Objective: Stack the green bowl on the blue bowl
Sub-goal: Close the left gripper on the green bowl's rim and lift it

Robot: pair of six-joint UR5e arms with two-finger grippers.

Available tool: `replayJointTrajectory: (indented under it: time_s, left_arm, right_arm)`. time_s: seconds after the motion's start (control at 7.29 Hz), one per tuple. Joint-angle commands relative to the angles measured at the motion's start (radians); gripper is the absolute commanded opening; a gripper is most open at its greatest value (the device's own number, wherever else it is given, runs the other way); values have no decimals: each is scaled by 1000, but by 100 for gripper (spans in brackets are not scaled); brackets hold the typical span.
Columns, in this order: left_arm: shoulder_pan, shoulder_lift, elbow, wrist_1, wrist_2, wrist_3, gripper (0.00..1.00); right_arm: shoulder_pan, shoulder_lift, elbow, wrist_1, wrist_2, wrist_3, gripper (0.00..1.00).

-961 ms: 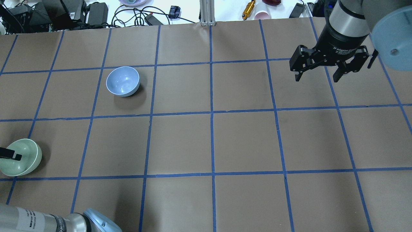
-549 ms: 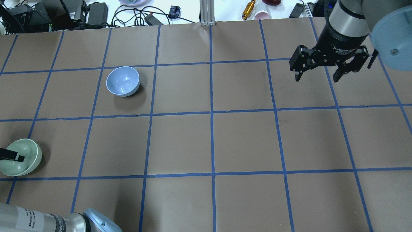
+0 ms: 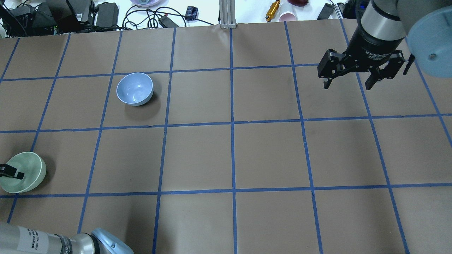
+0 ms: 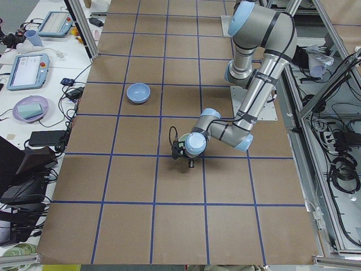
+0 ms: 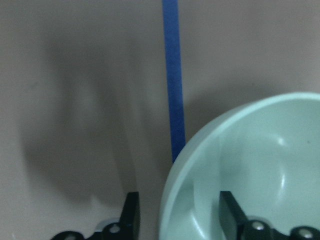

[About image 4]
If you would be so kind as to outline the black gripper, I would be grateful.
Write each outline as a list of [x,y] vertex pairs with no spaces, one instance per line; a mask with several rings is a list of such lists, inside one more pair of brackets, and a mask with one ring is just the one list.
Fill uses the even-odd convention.
[[189,163],[188,167],[189,168],[194,168],[195,167],[195,165],[194,165],[195,160],[196,160],[196,158],[188,158],[188,163]]

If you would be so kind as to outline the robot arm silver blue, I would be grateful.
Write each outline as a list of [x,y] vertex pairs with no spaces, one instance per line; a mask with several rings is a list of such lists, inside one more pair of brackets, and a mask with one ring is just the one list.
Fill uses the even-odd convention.
[[236,2],[228,34],[235,52],[224,77],[243,88],[245,97],[232,122],[222,120],[220,113],[212,108],[204,109],[182,148],[172,149],[173,155],[188,160],[190,168],[205,151],[210,138],[240,151],[249,148],[253,140],[251,130],[297,47],[293,16],[253,1]]

